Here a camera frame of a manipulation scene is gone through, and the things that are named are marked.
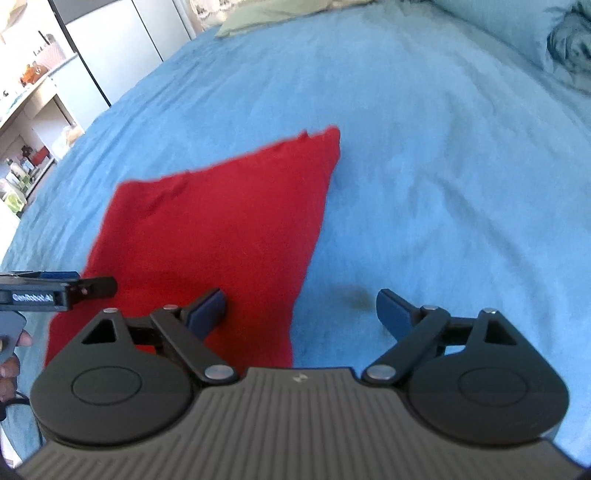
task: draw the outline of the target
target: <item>silver screw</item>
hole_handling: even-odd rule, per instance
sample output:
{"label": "silver screw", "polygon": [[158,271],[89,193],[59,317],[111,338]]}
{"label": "silver screw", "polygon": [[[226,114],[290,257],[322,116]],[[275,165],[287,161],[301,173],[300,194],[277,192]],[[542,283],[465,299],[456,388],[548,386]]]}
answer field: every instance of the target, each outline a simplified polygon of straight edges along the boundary
{"label": "silver screw", "polygon": [[205,376],[210,380],[227,380],[234,374],[229,365],[211,365],[205,369]]}
{"label": "silver screw", "polygon": [[366,372],[369,378],[379,381],[392,380],[396,376],[396,369],[389,365],[372,365]]}

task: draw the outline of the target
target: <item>folded red cloth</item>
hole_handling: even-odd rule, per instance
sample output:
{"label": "folded red cloth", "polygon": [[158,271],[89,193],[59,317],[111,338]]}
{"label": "folded red cloth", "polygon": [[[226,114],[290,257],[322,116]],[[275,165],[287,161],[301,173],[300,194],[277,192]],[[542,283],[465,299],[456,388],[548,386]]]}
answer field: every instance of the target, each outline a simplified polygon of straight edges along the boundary
{"label": "folded red cloth", "polygon": [[120,185],[83,273],[112,275],[119,291],[56,316],[46,364],[102,308],[145,316],[220,287],[228,313],[206,345],[241,371],[292,366],[293,306],[320,234],[339,140],[331,127],[207,170]]}

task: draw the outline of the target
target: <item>white wardrobe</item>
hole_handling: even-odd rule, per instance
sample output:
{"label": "white wardrobe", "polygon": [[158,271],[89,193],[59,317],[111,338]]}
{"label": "white wardrobe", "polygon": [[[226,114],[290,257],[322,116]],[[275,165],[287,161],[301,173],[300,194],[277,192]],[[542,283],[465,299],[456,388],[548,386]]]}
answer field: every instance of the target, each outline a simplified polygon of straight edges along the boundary
{"label": "white wardrobe", "polygon": [[195,36],[173,0],[50,3],[111,104]]}

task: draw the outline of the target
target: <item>bed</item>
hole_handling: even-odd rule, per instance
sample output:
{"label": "bed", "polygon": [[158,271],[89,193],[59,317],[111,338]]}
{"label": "bed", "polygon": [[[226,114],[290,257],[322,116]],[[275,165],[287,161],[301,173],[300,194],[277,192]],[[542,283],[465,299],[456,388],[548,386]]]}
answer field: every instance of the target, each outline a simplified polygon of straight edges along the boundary
{"label": "bed", "polygon": [[[565,379],[556,441],[590,463],[591,96],[427,3],[214,34],[95,121],[25,215],[2,270],[82,270],[124,180],[335,124],[342,156],[295,304],[295,365],[360,370],[393,345],[375,316],[380,288],[457,316],[497,307]],[[27,318],[24,392],[50,316]],[[38,448],[28,407],[4,429],[21,457]]]}

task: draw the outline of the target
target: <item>human hand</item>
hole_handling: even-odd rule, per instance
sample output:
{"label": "human hand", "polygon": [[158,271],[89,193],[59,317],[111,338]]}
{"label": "human hand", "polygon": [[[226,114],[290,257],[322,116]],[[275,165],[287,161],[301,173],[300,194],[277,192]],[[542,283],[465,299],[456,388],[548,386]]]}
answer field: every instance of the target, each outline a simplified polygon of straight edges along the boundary
{"label": "human hand", "polygon": [[[33,338],[24,330],[18,338],[17,346],[31,346]],[[0,365],[0,401],[14,398],[17,391],[17,376],[21,372],[21,363],[16,355]]]}

